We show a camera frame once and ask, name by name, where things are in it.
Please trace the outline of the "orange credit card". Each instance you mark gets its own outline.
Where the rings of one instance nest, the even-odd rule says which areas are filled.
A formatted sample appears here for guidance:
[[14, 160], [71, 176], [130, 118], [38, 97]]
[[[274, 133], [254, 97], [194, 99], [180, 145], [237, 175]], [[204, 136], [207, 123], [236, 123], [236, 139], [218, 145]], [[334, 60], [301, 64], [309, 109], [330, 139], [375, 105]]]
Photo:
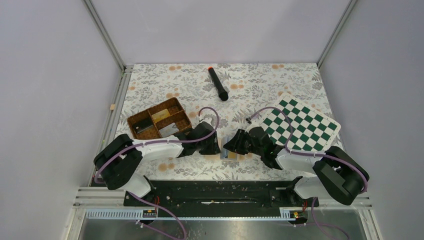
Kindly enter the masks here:
[[232, 161], [236, 161], [238, 159], [238, 155], [234, 152], [229, 152], [228, 153], [228, 160], [232, 160]]

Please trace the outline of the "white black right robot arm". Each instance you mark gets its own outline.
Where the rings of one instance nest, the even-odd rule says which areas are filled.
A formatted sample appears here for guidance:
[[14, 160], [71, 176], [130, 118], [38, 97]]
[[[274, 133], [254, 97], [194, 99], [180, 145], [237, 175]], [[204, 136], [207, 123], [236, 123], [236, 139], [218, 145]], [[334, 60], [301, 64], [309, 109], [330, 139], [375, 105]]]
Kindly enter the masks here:
[[318, 152], [288, 150], [274, 143], [261, 127], [253, 127], [250, 131], [239, 129], [223, 148], [239, 155], [257, 155], [271, 169], [313, 174], [313, 177], [294, 180], [293, 188], [287, 191], [287, 201], [293, 206], [314, 197], [332, 197], [349, 206], [370, 179], [369, 174], [338, 146]]

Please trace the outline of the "beige leather card holder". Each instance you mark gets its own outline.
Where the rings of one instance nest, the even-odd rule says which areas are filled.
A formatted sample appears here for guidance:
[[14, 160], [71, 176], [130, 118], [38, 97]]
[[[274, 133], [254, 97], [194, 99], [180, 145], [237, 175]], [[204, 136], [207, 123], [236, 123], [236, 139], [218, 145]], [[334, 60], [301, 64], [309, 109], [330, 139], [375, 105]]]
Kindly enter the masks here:
[[224, 136], [219, 142], [220, 154], [219, 158], [223, 161], [238, 161], [239, 155], [235, 152], [231, 152], [224, 148], [224, 145], [228, 143], [232, 138], [230, 136]]

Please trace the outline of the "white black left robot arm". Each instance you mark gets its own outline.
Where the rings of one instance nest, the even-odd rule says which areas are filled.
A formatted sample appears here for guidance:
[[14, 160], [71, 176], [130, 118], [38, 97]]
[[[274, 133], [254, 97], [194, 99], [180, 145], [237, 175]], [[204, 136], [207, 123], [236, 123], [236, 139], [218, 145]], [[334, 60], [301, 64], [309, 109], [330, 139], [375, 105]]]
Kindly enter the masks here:
[[194, 153], [220, 153], [217, 131], [207, 121], [164, 138], [140, 140], [121, 134], [94, 158], [94, 181], [105, 184], [109, 190], [132, 193], [142, 205], [148, 206], [154, 202], [155, 192], [148, 178], [137, 172], [143, 161], [182, 158]]

